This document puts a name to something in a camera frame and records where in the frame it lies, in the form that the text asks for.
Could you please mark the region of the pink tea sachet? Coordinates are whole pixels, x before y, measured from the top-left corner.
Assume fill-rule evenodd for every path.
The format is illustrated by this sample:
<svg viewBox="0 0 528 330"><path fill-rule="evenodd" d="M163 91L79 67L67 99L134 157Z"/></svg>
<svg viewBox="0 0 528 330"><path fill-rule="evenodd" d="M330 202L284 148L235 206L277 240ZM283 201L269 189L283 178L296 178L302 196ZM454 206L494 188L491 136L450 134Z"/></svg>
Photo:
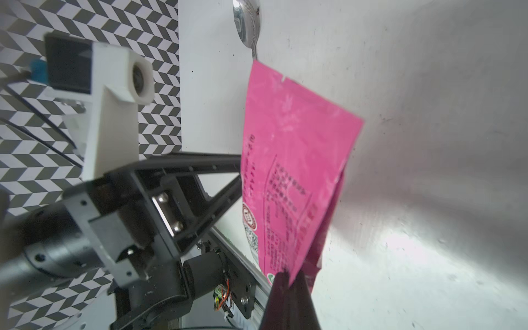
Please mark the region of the pink tea sachet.
<svg viewBox="0 0 528 330"><path fill-rule="evenodd" d="M255 61L241 156L242 218L269 283L287 271L313 287L349 156L364 121Z"/></svg>

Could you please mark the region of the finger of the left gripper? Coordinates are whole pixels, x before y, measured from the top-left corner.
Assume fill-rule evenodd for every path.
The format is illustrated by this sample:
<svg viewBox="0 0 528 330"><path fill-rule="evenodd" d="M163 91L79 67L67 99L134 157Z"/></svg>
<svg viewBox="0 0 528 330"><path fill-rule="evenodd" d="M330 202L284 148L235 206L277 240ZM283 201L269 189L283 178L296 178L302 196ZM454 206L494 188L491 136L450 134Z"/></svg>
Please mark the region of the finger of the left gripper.
<svg viewBox="0 0 528 330"><path fill-rule="evenodd" d="M235 154L177 152L156 155L140 160L116 170L125 173L140 170L165 170L183 175L210 173L240 173L241 156Z"/></svg>
<svg viewBox="0 0 528 330"><path fill-rule="evenodd" d="M177 256L186 254L241 198L241 187L238 175L211 197L196 175L165 177L164 215Z"/></svg>

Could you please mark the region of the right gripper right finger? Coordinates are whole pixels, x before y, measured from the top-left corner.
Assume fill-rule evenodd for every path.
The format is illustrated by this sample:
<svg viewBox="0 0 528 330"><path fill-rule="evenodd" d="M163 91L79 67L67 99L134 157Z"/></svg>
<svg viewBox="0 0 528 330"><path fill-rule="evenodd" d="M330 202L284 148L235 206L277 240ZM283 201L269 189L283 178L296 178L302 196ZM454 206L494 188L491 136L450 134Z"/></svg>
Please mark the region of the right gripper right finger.
<svg viewBox="0 0 528 330"><path fill-rule="evenodd" d="M319 330L306 277L300 271L290 287L290 329Z"/></svg>

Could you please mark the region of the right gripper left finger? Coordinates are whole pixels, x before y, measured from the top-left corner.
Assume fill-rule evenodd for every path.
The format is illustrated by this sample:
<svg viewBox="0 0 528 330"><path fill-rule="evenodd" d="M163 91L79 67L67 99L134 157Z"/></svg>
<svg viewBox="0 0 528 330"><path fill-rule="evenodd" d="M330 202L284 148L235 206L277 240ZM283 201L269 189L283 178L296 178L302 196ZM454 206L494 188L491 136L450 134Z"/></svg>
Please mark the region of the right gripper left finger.
<svg viewBox="0 0 528 330"><path fill-rule="evenodd" d="M274 284L259 327L260 330L291 329L291 294L289 272L279 272L274 278Z"/></svg>

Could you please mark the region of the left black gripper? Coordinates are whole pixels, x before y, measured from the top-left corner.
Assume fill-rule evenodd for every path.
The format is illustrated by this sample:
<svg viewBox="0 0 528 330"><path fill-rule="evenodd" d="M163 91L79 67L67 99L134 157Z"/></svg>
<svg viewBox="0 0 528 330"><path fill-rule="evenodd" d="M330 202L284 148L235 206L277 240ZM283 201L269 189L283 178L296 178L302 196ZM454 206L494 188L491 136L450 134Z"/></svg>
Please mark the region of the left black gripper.
<svg viewBox="0 0 528 330"><path fill-rule="evenodd" d="M162 215L175 206L172 175L104 175L56 203L1 225L1 297L16 301L95 268L138 296L180 281Z"/></svg>

